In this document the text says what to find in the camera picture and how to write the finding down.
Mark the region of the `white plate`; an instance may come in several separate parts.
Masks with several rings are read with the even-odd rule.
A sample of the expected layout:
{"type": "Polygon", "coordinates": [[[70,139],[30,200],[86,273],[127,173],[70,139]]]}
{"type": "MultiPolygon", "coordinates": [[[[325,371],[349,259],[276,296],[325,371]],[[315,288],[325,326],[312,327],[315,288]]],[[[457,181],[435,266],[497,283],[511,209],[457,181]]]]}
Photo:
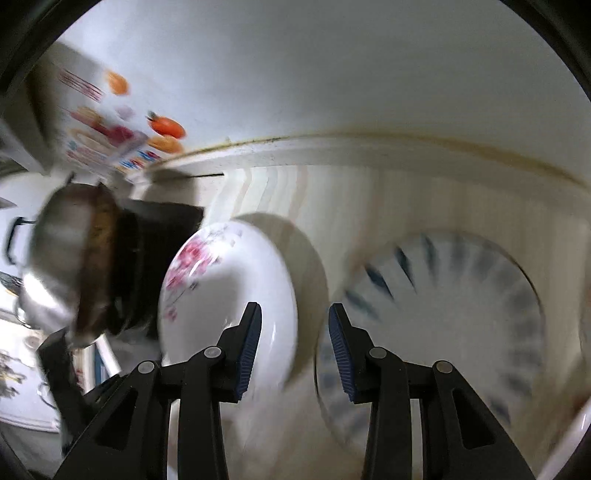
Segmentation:
{"type": "Polygon", "coordinates": [[[408,236],[350,275],[335,302],[401,359],[452,363],[527,448],[545,318],[530,279],[498,245],[458,231],[408,236]]]}
{"type": "Polygon", "coordinates": [[[283,256],[252,224],[229,220],[200,228],[173,258],[159,299],[158,334],[166,365],[214,345],[239,323],[245,306],[262,307],[263,325],[249,389],[221,405],[225,453],[233,479],[249,476],[246,443],[252,414],[283,389],[297,347],[297,303],[283,256]]]}

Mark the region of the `stainless steel pot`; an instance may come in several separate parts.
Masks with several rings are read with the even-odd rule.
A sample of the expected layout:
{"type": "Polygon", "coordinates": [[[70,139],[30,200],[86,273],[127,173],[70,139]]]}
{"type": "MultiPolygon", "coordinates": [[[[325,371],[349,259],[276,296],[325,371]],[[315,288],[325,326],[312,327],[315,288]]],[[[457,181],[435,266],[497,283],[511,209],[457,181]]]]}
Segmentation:
{"type": "Polygon", "coordinates": [[[46,334],[64,330],[75,348],[105,332],[114,311],[120,216],[105,185],[68,183],[50,196],[36,219],[13,221],[5,243],[9,262],[16,229],[32,226],[18,295],[26,324],[46,334]]]}

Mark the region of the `colourful fruit wall sticker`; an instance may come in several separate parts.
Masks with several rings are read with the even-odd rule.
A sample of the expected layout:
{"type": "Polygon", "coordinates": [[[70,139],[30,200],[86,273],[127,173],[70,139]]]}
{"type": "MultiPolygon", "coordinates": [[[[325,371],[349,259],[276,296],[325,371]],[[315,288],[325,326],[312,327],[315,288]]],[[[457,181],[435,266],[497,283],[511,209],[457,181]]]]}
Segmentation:
{"type": "Polygon", "coordinates": [[[184,127],[140,107],[122,75],[60,67],[56,80],[56,145],[67,159],[95,171],[128,173],[185,152],[184,127]]]}

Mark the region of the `black gas stove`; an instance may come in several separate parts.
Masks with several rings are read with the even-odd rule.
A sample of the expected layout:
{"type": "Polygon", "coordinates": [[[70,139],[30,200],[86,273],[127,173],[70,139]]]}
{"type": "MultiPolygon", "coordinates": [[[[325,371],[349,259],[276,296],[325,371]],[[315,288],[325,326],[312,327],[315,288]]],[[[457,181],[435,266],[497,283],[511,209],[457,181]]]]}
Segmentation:
{"type": "Polygon", "coordinates": [[[136,328],[157,334],[160,289],[185,241],[197,232],[204,208],[170,202],[121,199],[110,271],[106,331],[136,328]]]}

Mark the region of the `striped beige table mat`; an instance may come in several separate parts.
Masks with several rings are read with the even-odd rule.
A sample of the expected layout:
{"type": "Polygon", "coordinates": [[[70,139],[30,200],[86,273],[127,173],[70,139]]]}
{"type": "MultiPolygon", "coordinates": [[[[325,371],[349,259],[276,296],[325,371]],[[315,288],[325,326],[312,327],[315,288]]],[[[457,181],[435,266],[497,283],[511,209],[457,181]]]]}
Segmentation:
{"type": "Polygon", "coordinates": [[[335,292],[381,246],[412,232],[460,229],[508,251],[532,280],[549,335],[543,377],[515,439],[534,470],[585,400],[579,319],[590,226],[577,214],[487,187],[395,170],[262,167],[134,187],[136,199],[204,207],[207,222],[239,218],[273,240],[300,312],[283,392],[224,425],[233,479],[356,479],[363,459],[335,441],[315,397],[315,343],[335,292]]]}

